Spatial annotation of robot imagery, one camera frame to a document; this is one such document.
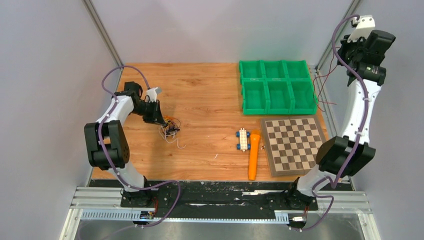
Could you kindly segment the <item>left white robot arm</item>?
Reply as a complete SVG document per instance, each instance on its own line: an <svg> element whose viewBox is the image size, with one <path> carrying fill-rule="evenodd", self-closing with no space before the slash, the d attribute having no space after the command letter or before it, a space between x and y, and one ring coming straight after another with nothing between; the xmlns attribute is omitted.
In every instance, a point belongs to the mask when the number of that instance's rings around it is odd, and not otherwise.
<svg viewBox="0 0 424 240"><path fill-rule="evenodd" d="M130 147L123 125L131 114L139 115L147 124L166 127L158 95L160 87L143 91L134 82L126 82L123 91L111 93L106 112L95 122L84 126L84 136L89 164L112 173L126 193L134 194L133 200L140 207L153 201L153 193L146 186L146 177L140 174L130 161Z"/></svg>

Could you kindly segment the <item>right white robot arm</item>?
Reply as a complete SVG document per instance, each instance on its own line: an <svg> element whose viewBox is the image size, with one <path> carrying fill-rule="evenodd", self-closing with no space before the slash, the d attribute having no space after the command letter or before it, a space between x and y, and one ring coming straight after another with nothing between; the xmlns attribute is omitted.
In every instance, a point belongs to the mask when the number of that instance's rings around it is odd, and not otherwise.
<svg viewBox="0 0 424 240"><path fill-rule="evenodd" d="M341 134L324 142L315 157L316 165L290 184L285 203L291 209L309 206L316 191L326 184L334 188L339 179L354 176L375 156L370 147L370 122L374 103L384 84L387 70L381 66L396 37L382 30L351 40L346 35L333 52L349 77L348 105Z"/></svg>

